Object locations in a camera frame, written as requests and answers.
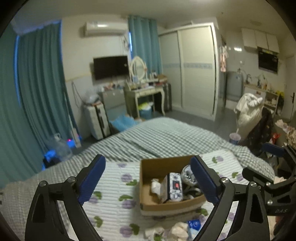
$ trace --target ceiling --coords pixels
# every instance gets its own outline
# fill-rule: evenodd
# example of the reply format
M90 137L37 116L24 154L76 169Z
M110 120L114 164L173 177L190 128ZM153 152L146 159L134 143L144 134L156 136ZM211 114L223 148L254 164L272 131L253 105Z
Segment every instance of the ceiling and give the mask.
M154 18L162 26L217 17L225 30L247 27L275 34L279 39L289 33L265 0L29 0L15 16L14 25L24 30L79 14L140 15Z

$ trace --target television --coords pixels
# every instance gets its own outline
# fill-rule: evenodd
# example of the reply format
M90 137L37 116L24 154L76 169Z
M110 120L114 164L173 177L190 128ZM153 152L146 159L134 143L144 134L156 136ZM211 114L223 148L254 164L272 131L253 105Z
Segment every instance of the television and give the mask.
M96 80L128 74L127 56L94 58L94 76Z
M278 73L279 59L277 56L265 51L259 51L258 53L259 69L267 70L272 73Z

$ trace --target wardrobe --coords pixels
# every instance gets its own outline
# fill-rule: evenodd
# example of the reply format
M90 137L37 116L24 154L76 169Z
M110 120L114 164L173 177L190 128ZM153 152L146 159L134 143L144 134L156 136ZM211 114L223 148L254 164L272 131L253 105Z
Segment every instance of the wardrobe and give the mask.
M159 35L159 41L173 109L219 119L225 106L225 80L221 78L222 40L214 23L170 29Z

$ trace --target open cardboard box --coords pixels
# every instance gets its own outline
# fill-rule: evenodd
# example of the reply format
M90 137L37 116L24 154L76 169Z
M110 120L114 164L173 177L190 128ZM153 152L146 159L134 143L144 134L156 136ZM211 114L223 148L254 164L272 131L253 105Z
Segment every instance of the open cardboard box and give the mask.
M162 182L170 172L181 173L182 169L190 164L193 156L144 159L140 163L140 206L143 216L167 216L189 212L200 208L205 202L204 195L181 202L159 204L156 194L151 193L151 180L159 179Z

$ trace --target air conditioner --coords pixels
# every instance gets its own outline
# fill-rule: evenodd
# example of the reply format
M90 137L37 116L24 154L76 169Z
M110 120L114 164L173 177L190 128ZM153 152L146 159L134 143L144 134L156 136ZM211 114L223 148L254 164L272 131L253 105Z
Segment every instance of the air conditioner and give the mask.
M126 23L87 22L85 36L124 35L127 29Z

